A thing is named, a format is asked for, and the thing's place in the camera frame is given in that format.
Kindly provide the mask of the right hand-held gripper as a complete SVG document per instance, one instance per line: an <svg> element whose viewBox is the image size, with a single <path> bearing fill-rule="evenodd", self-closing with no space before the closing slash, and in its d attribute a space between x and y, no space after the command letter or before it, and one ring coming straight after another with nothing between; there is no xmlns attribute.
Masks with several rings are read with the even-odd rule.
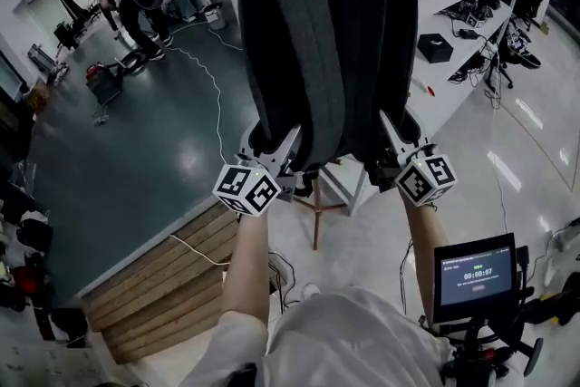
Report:
<svg viewBox="0 0 580 387"><path fill-rule="evenodd" d="M416 147L411 147L383 110L379 115L390 144L390 150L373 167L373 184L380 192L397 187L413 206L419 207L433 203L458 183L448 156L429 143L422 123L415 124Z"/></svg>

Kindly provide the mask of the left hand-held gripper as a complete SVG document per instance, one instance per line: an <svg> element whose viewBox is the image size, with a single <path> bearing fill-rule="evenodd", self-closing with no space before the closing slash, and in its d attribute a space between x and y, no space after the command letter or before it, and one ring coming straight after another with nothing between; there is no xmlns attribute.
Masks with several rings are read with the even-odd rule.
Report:
<svg viewBox="0 0 580 387"><path fill-rule="evenodd" d="M261 217L275 200L291 202L297 176L291 168L302 143L302 128L296 124L272 150L256 148L259 128L248 128L241 137L236 160L220 154L223 167L213 195L239 215Z"/></svg>

